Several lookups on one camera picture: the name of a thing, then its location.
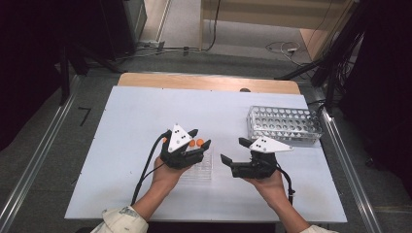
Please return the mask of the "person's right sleeve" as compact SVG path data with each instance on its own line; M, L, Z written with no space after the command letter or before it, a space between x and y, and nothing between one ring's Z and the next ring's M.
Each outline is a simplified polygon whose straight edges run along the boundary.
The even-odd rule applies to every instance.
M299 233L339 233L339 232L328 230L318 225L311 225L308 228L300 231Z

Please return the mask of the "metal floor rail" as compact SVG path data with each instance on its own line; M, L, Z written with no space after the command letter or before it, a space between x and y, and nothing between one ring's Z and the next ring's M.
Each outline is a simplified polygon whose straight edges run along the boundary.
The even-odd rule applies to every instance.
M6 200L5 206L0 214L0 233L6 233L11 227L18 210L26 198L30 187L34 183L38 172L40 171L49 150L57 136L65 118L67 117L73 102L79 92L85 76L76 75L70 83L71 93L67 100L57 108L46 133L42 137L38 147L34 151L28 165L19 178L16 186L12 189L11 194Z
M319 115L326 125L326 132L333 143L367 233L383 233L379 220L363 188L361 179L352 163L350 154L347 152L336 121L326 108L326 103L320 104Z

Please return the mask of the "person's sleeve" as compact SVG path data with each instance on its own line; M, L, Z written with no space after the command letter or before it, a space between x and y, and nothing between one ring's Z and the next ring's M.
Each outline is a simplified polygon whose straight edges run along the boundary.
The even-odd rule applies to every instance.
M308 228L300 231L299 233L339 233L339 232L328 230L318 225L311 225Z
M147 233L148 223L130 206L102 212L102 221L90 233Z

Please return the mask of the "black cabinet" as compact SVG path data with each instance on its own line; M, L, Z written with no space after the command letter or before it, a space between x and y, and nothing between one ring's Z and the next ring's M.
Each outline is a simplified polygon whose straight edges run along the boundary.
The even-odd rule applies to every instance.
M144 0L100 0L108 30L110 57L121 58L136 51L147 12Z

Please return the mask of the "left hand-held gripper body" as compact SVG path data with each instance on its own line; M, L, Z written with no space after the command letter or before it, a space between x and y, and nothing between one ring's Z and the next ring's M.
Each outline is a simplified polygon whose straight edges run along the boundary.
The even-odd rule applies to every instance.
M203 153L188 150L189 142L193 139L179 124L166 132L167 142L162 145L160 158L170 168L183 169L203 160Z

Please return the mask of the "wooden table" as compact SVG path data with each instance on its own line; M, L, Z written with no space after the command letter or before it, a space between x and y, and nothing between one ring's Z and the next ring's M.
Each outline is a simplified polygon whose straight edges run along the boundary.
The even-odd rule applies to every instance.
M212 75L124 73L119 86L143 86L175 89L250 91L257 93L299 94L293 81L261 80Z

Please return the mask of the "metal test tube rack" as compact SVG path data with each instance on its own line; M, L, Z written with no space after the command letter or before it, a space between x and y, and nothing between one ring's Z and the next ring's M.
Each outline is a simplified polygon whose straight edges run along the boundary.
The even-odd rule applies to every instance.
M252 106L247 114L248 137L266 136L278 141L316 143L324 131L314 111Z

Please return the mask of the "person's right hand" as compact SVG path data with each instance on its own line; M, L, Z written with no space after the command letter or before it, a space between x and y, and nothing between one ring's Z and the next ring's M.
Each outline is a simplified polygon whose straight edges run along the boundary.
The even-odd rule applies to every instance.
M284 210L289 205L282 175L279 171L275 171L269 178L262 180L246 179L246 182L255 187L264 201L275 212Z

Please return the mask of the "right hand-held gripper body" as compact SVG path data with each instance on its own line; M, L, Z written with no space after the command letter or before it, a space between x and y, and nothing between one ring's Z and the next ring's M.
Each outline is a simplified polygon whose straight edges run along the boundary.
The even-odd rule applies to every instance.
M233 162L230 169L234 178L265 179L276 170L286 175L276 159L276 152L291 151L292 146L276 141L266 136L260 136L248 148L251 152L250 162Z

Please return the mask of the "black tripod stand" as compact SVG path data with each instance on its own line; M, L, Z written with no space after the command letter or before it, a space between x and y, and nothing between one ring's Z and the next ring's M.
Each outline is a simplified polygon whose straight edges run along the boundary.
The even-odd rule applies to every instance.
M73 42L63 42L59 45L59 60L60 60L60 86L61 86L61 99L59 105L65 104L70 96L70 84L69 84L69 65L72 65L75 72L80 75L86 75L88 72L88 66L85 61L85 57L90 57L103 67L106 67L110 71L118 74L125 73L125 70L118 68L111 64L109 61L99 56L92 50Z
M334 90L338 80L340 66L349 59L354 47L363 35L366 26L367 10L371 2L372 0L360 0L353 14L325 55L285 76L276 78L276 81L290 81L316 68L316 72L311 78L311 85L320 87L323 83L327 83L326 101L323 107L326 112L331 115Z

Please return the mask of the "person's left hand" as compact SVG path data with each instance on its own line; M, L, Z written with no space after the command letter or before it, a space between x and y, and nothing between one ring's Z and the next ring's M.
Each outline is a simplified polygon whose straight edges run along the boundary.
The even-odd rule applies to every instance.
M152 178L151 188L167 196L176 186L180 177L189 167L183 169L170 168L164 164L158 156L154 161L155 171Z

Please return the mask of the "person's left sleeve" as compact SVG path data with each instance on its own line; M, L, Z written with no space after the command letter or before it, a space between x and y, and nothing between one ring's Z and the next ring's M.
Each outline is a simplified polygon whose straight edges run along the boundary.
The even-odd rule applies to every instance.
M102 221L90 233L147 233L148 223L130 206L102 212Z

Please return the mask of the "wooden desk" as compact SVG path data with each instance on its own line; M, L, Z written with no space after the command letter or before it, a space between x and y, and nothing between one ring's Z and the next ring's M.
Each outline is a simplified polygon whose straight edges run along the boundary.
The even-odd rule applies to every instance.
M214 19L299 28L312 60L320 58L357 7L356 0L200 0L203 21Z

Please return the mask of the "clear plastic tube rack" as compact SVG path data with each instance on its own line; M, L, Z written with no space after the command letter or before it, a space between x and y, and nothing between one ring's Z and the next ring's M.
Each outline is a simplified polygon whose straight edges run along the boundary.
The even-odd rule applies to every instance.
M180 177L180 183L208 183L212 180L213 172L213 148L209 148L204 152L203 160L192 165Z

